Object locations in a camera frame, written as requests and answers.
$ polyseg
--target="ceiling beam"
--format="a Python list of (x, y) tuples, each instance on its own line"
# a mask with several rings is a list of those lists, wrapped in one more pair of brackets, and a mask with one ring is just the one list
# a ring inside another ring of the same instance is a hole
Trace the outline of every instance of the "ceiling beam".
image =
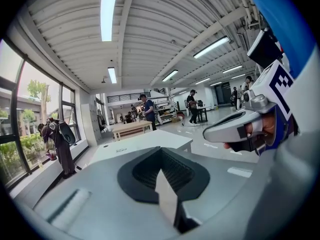
[(46, 42), (44, 37), (39, 32), (37, 26), (35, 25), (33, 19), (31, 18), (28, 8), (24, 5), (19, 14), (17, 15), (17, 20), (21, 25), (22, 29), (34, 45), (40, 50), (40, 52), (66, 77), (68, 77), (72, 82), (77, 84), (86, 92), (90, 92), (87, 88), (71, 71), (66, 65), (59, 59), (55, 54), (49, 44)]
[(178, 81), (175, 81), (173, 83), (173, 85), (176, 86), (176, 85), (180, 84), (181, 82), (185, 81), (186, 79), (194, 78), (195, 75), (198, 75), (202, 72), (205, 72), (206, 70), (212, 68), (212, 66), (220, 63), (221, 61), (224, 61), (224, 60), (228, 59), (229, 57), (234, 57), (234, 56), (237, 56), (237, 50), (233, 50), (231, 52), (228, 52), (225, 55), (222, 55), (222, 56), (212, 60), (211, 62), (199, 67), (195, 71), (192, 71), (191, 73), (187, 74), (186, 76), (180, 78)]
[(127, 20), (129, 16), (130, 7), (133, 0), (125, 0), (123, 9), (121, 22), (119, 27), (119, 36), (118, 36), (118, 76), (119, 76), (119, 85), (122, 88), (122, 57), (123, 57), (123, 49), (124, 49), (124, 40), (125, 40), (125, 32), (127, 26)]
[(244, 7), (239, 7), (234, 11), (230, 12), (226, 16), (222, 17), (219, 21), (216, 21), (205, 31), (199, 34), (195, 39), (188, 43), (156, 76), (150, 83), (153, 86), (164, 74), (166, 74), (174, 65), (176, 65), (181, 59), (183, 59), (188, 53), (190, 53), (194, 48), (202, 44), (206, 39), (212, 37), (215, 33), (222, 30), (224, 27), (228, 26), (232, 22), (246, 16), (246, 10)]

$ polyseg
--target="ceiling lamp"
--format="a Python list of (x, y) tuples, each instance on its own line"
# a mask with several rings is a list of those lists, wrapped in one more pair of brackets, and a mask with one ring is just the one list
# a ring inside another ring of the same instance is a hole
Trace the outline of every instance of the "ceiling lamp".
[(238, 76), (231, 77), (231, 79), (235, 79), (235, 78), (243, 77), (243, 76), (245, 76), (245, 75), (246, 75), (246, 74), (241, 74), (241, 75), (238, 75)]
[(214, 83), (214, 84), (211, 84), (210, 86), (216, 86), (216, 85), (218, 85), (218, 84), (221, 84), (222, 82), (216, 82), (216, 83)]
[(168, 74), (165, 79), (162, 80), (162, 82), (165, 82), (167, 80), (169, 80), (171, 77), (173, 77), (176, 73), (178, 73), (178, 70), (174, 70), (172, 71), (170, 74)]
[(201, 80), (200, 82), (196, 82), (196, 83), (195, 83), (195, 85), (201, 84), (201, 83), (203, 83), (203, 82), (205, 82), (205, 81), (208, 81), (208, 80), (210, 80), (210, 78), (207, 78), (207, 79)]
[(116, 84), (117, 83), (117, 78), (116, 78), (116, 72), (114, 67), (108, 67), (109, 71), (109, 76), (111, 79), (111, 83)]
[(112, 24), (116, 0), (101, 0), (100, 26), (101, 39), (103, 42), (112, 41)]
[(210, 52), (214, 48), (217, 48), (218, 46), (223, 45), (224, 43), (226, 43), (228, 41), (229, 41), (229, 38), (227, 36), (224, 36), (224, 37), (220, 38), (219, 40), (215, 41), (214, 43), (209, 44), (206, 48), (202, 49), (201, 51), (197, 52), (195, 55), (193, 55), (193, 57), (195, 59), (198, 59), (202, 55), (205, 55), (206, 53)]
[(236, 66), (236, 67), (233, 67), (233, 68), (230, 68), (230, 69), (228, 69), (228, 70), (226, 70), (226, 71), (223, 71), (222, 73), (228, 73), (228, 72), (230, 72), (230, 71), (232, 71), (232, 70), (237, 70), (237, 69), (240, 69), (240, 68), (242, 68), (242, 65)]

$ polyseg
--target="fluorescent light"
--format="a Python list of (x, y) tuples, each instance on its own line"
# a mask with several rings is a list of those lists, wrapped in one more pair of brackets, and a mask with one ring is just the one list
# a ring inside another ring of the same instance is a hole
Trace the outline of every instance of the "fluorescent light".
[(215, 85), (218, 85), (218, 84), (221, 84), (222, 82), (216, 82), (214, 84), (211, 84), (210, 86), (215, 86)]
[(210, 80), (210, 78), (207, 78), (207, 79), (201, 80), (200, 82), (196, 82), (196, 83), (195, 83), (195, 85), (198, 85), (198, 84), (203, 83), (203, 82), (208, 81), (208, 80)]
[(109, 76), (111, 79), (111, 83), (116, 84), (117, 83), (117, 78), (116, 78), (116, 72), (114, 67), (108, 67), (109, 71)]
[(243, 77), (243, 76), (245, 76), (245, 75), (246, 75), (246, 74), (241, 74), (241, 75), (238, 75), (238, 76), (231, 77), (231, 79), (235, 79), (235, 78)]
[(205, 55), (206, 53), (210, 52), (214, 48), (217, 48), (218, 46), (223, 45), (224, 43), (226, 43), (228, 41), (229, 41), (229, 38), (227, 36), (224, 36), (224, 37), (220, 38), (219, 40), (215, 41), (214, 43), (208, 45), (206, 48), (202, 49), (201, 51), (197, 52), (195, 55), (193, 55), (193, 57), (195, 59), (198, 59), (202, 55)]
[(162, 82), (165, 82), (167, 80), (169, 80), (172, 76), (174, 76), (176, 73), (178, 73), (178, 70), (174, 70), (172, 71), (170, 74), (167, 75), (167, 77), (165, 79), (162, 80)]
[(112, 24), (116, 0), (101, 0), (100, 27), (102, 41), (112, 40)]
[(237, 70), (237, 69), (240, 69), (240, 68), (242, 68), (242, 65), (236, 66), (236, 67), (233, 67), (233, 68), (230, 68), (230, 69), (228, 69), (228, 70), (226, 70), (226, 71), (223, 71), (222, 73), (227, 73), (227, 72), (230, 72), (230, 71), (232, 71), (232, 70)]

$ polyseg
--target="ceiling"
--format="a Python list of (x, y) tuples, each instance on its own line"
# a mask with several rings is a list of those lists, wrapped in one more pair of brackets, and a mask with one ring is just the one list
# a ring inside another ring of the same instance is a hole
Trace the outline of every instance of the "ceiling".
[[(244, 46), (253, 43), (259, 25), (248, 28), (241, 0), (116, 0), (111, 42), (101, 41), (100, 1), (26, 3), (32, 19), (27, 27), (35, 27), (67, 70), (91, 90), (187, 87), (207, 77), (211, 84), (255, 70)], [(193, 57), (223, 36), (233, 43)], [(243, 68), (222, 73), (240, 64)], [(108, 67), (115, 67), (117, 84), (111, 84)], [(173, 70), (178, 73), (164, 84)]]

